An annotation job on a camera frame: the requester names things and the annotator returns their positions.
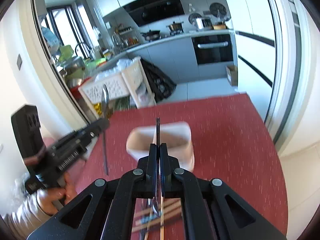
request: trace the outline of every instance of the tile floor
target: tile floor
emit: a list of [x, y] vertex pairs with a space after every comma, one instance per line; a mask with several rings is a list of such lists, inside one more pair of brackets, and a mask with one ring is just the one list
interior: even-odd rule
[[231, 87], [226, 78], [210, 79], [178, 84], [174, 93], [163, 103], [187, 101], [214, 96], [227, 96], [237, 93], [237, 87]]
[[287, 239], [296, 240], [320, 203], [320, 144], [280, 158], [288, 197]]

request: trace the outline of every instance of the white sleeve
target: white sleeve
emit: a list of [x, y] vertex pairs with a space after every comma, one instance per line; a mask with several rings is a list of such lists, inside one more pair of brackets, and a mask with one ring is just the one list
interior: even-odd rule
[[27, 239], [34, 230], [50, 218], [39, 206], [36, 194], [28, 196], [17, 212], [7, 214], [3, 218], [12, 234], [18, 240]]

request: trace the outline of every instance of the range hood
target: range hood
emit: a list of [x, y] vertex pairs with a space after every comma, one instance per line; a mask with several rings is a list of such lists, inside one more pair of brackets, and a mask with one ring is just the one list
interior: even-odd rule
[[123, 8], [139, 27], [184, 14], [180, 0], [137, 0]]

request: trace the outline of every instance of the black garbage bag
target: black garbage bag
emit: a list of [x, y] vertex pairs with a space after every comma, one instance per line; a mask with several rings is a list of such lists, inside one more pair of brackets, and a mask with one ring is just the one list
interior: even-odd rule
[[177, 84], [152, 63], [141, 59], [141, 64], [146, 73], [150, 88], [155, 94], [156, 102], [158, 103], [171, 96], [175, 91]]

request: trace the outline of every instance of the table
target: table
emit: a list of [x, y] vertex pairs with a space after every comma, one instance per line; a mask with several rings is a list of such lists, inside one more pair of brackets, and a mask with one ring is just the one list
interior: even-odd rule
[[[109, 175], [104, 174], [99, 139], [76, 183], [77, 191], [95, 179], [116, 179], [136, 168], [137, 162], [126, 152], [126, 140], [133, 128], [155, 125], [156, 117], [161, 123], [187, 122], [195, 155], [193, 173], [201, 179], [222, 179], [286, 235], [288, 205], [280, 161], [247, 94], [115, 112], [106, 131]], [[181, 220], [166, 226], [165, 239], [183, 237], [183, 230]], [[149, 239], [158, 236], [153, 232]]]

